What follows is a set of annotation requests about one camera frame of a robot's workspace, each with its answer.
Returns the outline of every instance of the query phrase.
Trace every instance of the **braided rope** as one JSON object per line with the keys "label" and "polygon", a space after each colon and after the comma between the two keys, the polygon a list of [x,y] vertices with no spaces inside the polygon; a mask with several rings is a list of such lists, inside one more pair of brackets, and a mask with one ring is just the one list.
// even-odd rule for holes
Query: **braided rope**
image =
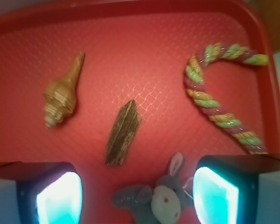
{"label": "braided rope", "polygon": [[186,77],[184,79],[187,93],[211,121],[236,138],[249,153],[267,153],[266,147],[262,144],[262,141],[257,137],[256,133],[242,125],[242,122],[236,119],[232,113],[227,113],[214,100],[212,95],[207,93],[204,87],[203,68],[219,59],[264,66],[267,65],[268,57],[258,54],[256,51],[250,50],[247,47],[241,47],[238,44],[221,45],[217,43],[209,45],[204,51],[200,51],[196,56],[190,58],[189,64],[185,69]]}

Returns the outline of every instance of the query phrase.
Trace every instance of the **wood chip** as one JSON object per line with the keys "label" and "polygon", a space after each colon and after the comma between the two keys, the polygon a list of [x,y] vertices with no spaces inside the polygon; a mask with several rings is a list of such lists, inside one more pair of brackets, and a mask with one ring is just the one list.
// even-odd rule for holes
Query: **wood chip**
{"label": "wood chip", "polygon": [[107,166],[117,166],[124,162],[140,122],[141,116],[137,112],[136,102],[130,100],[120,109],[113,125],[107,146]]}

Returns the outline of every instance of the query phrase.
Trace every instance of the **plush toy nose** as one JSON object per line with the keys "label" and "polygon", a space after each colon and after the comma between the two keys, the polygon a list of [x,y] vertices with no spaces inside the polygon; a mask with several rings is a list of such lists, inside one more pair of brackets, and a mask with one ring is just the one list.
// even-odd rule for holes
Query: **plush toy nose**
{"label": "plush toy nose", "polygon": [[165,186],[154,189],[151,209],[162,224],[174,224],[181,215],[181,204],[176,193]]}

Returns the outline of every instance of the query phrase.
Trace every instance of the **gray plush toy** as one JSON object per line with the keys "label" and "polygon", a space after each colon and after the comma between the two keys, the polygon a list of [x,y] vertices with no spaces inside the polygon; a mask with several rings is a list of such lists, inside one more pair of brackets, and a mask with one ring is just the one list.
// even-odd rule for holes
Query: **gray plush toy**
{"label": "gray plush toy", "polygon": [[113,195],[113,205],[129,209],[137,224],[176,223],[183,209],[193,205],[179,182],[184,160],[181,153],[175,154],[168,174],[157,180],[155,188],[141,184],[123,188]]}

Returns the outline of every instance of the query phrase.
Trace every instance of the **seashell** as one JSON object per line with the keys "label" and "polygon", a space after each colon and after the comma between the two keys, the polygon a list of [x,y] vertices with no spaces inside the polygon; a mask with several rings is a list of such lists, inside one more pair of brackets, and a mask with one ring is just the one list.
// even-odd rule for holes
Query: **seashell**
{"label": "seashell", "polygon": [[43,94],[47,100],[44,107],[45,121],[48,128],[61,123],[70,116],[76,106],[76,83],[83,65],[85,54],[80,52],[69,71],[60,79],[50,83]]}

